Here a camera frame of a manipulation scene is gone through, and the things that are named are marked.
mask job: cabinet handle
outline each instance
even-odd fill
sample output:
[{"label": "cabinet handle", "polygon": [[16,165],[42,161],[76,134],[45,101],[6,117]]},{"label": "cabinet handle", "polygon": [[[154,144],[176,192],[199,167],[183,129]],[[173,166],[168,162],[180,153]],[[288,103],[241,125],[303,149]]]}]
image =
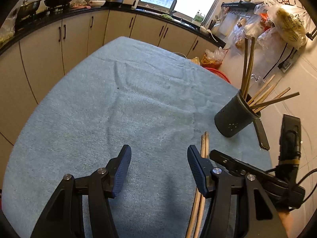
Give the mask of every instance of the cabinet handle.
[{"label": "cabinet handle", "polygon": [[64,25],[64,37],[63,39],[66,39],[66,25]]},{"label": "cabinet handle", "polygon": [[162,34],[163,28],[164,28],[164,26],[162,27],[161,32],[159,33],[159,37],[160,37],[160,36],[161,36],[161,34]]},{"label": "cabinet handle", "polygon": [[129,26],[129,28],[131,28],[132,20],[133,20],[133,17],[132,17],[132,19],[131,19],[131,21],[130,21],[130,26]]},{"label": "cabinet handle", "polygon": [[58,27],[58,30],[60,32],[60,39],[58,40],[58,42],[61,42],[61,27]]},{"label": "cabinet handle", "polygon": [[168,28],[166,29],[166,32],[165,32],[165,35],[164,35],[164,37],[163,37],[163,38],[165,38],[167,31],[168,31]]},{"label": "cabinet handle", "polygon": [[93,23],[94,23],[94,17],[93,16],[91,16],[91,18],[92,18],[92,22],[91,22],[91,26],[90,26],[90,28],[92,28],[93,27]]},{"label": "cabinet handle", "polygon": [[195,44],[195,46],[194,46],[194,48],[193,48],[193,51],[195,50],[197,44],[198,44],[198,40],[197,40],[197,42],[196,42],[196,44]]}]

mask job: red basket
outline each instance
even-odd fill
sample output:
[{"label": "red basket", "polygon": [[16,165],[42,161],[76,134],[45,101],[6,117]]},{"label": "red basket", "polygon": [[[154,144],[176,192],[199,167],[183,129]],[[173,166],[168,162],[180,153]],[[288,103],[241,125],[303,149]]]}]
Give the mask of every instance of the red basket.
[{"label": "red basket", "polygon": [[214,68],[210,68],[210,67],[206,67],[206,70],[212,72],[213,74],[216,74],[218,77],[222,78],[223,80],[227,81],[228,83],[231,84],[230,80],[228,79],[228,77],[226,75],[224,75],[221,71],[216,70]]}]

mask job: kitchen counter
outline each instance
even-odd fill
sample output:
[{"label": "kitchen counter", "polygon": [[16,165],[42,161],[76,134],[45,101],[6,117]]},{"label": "kitchen counter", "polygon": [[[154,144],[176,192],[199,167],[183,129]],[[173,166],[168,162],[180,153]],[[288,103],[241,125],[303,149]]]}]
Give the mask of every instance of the kitchen counter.
[{"label": "kitchen counter", "polygon": [[15,35],[9,39],[8,41],[6,41],[1,47],[0,47],[0,55],[2,53],[4,53],[9,47],[11,47],[13,44],[15,44],[16,42],[18,42],[19,40],[21,40],[23,37],[29,35],[30,33],[46,26],[49,25],[55,21],[64,19],[64,18],[68,18],[68,17],[72,17],[75,15],[79,15],[82,13],[87,13],[87,12],[94,12],[94,11],[101,11],[101,10],[115,10],[115,11],[123,11],[123,12],[132,12],[135,14],[141,14],[141,15],[145,15],[148,17],[152,17],[152,18],[156,18],[159,19],[161,21],[165,21],[168,22],[170,24],[176,25],[180,28],[183,28],[189,32],[192,32],[194,34],[196,34],[197,36],[200,36],[201,38],[211,42],[212,44],[214,44],[217,47],[224,47],[226,45],[225,42],[223,42],[221,39],[219,39],[218,37],[216,37],[215,35],[213,35],[213,38],[210,34],[204,34],[201,33],[199,31],[199,27],[197,26],[197,29],[194,29],[190,26],[187,26],[187,24],[182,24],[179,20],[169,20],[169,19],[165,19],[162,16],[155,14],[155,13],[151,13],[146,11],[147,8],[143,8],[143,7],[138,7],[138,9],[133,10],[131,8],[126,8],[124,6],[122,6],[121,8],[109,8],[109,7],[97,7],[97,8],[91,8],[91,9],[69,9],[66,12],[61,12],[61,13],[57,13],[54,15],[48,15],[48,16],[44,16],[41,19],[37,19],[34,22],[32,22],[31,24],[26,25],[24,28],[18,30],[15,32]]}]

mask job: window frame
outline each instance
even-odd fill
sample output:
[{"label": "window frame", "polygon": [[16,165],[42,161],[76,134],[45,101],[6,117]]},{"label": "window frame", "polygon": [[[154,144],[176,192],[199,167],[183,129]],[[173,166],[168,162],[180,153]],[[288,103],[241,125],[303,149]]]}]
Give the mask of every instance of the window frame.
[{"label": "window frame", "polygon": [[[210,10],[208,11],[204,21],[202,22],[202,26],[204,26],[204,24],[206,24],[208,21],[210,21],[209,18],[211,17],[213,11],[216,9],[216,6],[219,3],[219,1],[220,0],[215,0],[214,3],[211,5]],[[170,8],[166,8],[166,7],[157,5],[157,4],[142,2],[141,0],[139,1],[138,5],[141,6],[141,7],[147,7],[147,5],[148,5],[148,6],[150,6],[151,9],[154,9],[154,10],[157,10],[157,11],[161,11],[161,12],[164,12],[164,13],[169,13],[169,11],[171,9],[171,7]],[[187,16],[187,15],[181,13],[181,12],[176,12],[174,15],[178,16],[178,17],[181,17],[181,18],[183,18],[185,20],[189,20],[189,21],[193,20],[192,17]]]}]

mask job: metal screw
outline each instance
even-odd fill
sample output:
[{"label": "metal screw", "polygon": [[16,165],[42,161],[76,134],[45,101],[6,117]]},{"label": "metal screw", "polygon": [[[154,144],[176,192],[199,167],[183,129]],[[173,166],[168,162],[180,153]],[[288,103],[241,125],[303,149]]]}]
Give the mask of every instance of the metal screw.
[{"label": "metal screw", "polygon": [[212,171],[213,171],[215,174],[217,174],[217,175],[219,175],[219,174],[222,173],[222,170],[221,170],[221,168],[219,168],[219,167],[215,167]]},{"label": "metal screw", "polygon": [[105,174],[105,173],[107,172],[107,169],[104,168],[104,167],[101,167],[101,168],[99,168],[99,169],[97,170],[97,172],[98,172],[99,174],[103,175],[103,174]]},{"label": "metal screw", "polygon": [[71,175],[71,174],[65,174],[64,177],[63,177],[63,179],[64,179],[65,181],[68,181],[68,180],[70,180],[71,178],[72,178],[72,175]]},{"label": "metal screw", "polygon": [[254,181],[256,179],[256,177],[254,175],[250,175],[248,174],[247,175],[247,178],[250,180],[250,181]]}]

